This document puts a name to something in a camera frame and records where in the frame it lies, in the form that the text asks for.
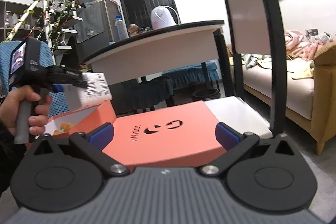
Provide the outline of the person's left hand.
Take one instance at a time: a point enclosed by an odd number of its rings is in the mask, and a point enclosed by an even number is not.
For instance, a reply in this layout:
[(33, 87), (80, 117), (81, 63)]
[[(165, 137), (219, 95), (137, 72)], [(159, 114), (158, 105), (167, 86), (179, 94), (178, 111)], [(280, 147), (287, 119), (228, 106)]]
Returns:
[[(13, 136), (16, 134), (16, 122), (20, 103), (24, 100), (38, 102), (40, 99), (41, 96), (35, 93), (29, 85), (22, 86), (9, 92), (6, 99), (3, 101), (3, 104), (1, 104), (1, 122)], [(49, 119), (48, 114), (51, 103), (52, 97), (47, 94), (45, 96), (44, 104), (38, 105), (35, 108), (36, 115), (28, 119), (30, 134), (37, 136), (42, 135), (45, 132), (45, 125)]]

